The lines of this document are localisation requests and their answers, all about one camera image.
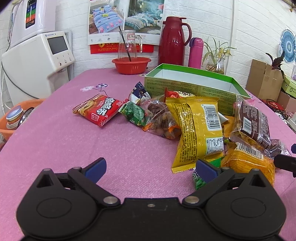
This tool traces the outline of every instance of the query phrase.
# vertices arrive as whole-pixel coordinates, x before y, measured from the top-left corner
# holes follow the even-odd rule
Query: blue circular wall decoration
[[[296,57],[296,41],[293,33],[290,30],[283,31],[281,35],[279,56],[281,56],[283,50],[285,51],[284,60],[288,63],[293,62]]]

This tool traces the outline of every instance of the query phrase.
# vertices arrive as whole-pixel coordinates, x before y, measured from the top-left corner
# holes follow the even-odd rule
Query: red thermos
[[[159,49],[158,64],[184,65],[185,46],[189,43],[192,32],[187,23],[182,23],[179,17],[167,17],[163,22],[165,27],[162,31]],[[189,29],[189,38],[185,42],[182,26],[186,25]]]

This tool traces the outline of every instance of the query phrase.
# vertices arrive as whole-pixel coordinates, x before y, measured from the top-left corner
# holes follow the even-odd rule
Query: table
[[[138,81],[144,78],[120,75],[115,69],[85,71],[55,91],[12,135],[0,152],[1,240],[22,237],[15,212],[43,168],[66,172],[104,157],[107,172],[98,184],[121,201],[125,197],[182,200],[194,191],[192,171],[172,174],[170,169],[178,140],[146,133],[120,114],[100,128],[72,113],[73,107],[98,93],[94,89],[81,91],[86,86],[108,84],[103,88],[108,96],[125,100]],[[253,103],[268,116],[272,138],[281,139],[288,147],[296,143],[296,135],[271,109],[257,98]],[[279,170],[274,187],[287,208],[281,235],[295,241],[295,179]]]

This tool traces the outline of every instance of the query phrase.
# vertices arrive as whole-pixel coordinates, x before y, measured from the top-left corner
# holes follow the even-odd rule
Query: white machine
[[[2,63],[13,105],[32,99],[24,92],[39,99],[50,96],[69,81],[66,67],[73,62],[64,31],[39,34],[9,49]]]
[[[13,105],[47,98],[69,81],[67,67],[73,70],[74,57],[65,32],[55,32],[56,4],[19,0],[12,9],[10,49],[2,55],[2,66]]]

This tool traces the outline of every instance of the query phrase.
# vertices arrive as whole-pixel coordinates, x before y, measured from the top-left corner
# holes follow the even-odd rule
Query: brown cardboard box
[[[272,66],[255,60],[252,60],[250,74],[246,85],[246,90],[250,91],[259,99],[271,99],[277,101],[283,76],[281,71]]]
[[[281,91],[277,102],[288,112],[296,112],[296,99]]]

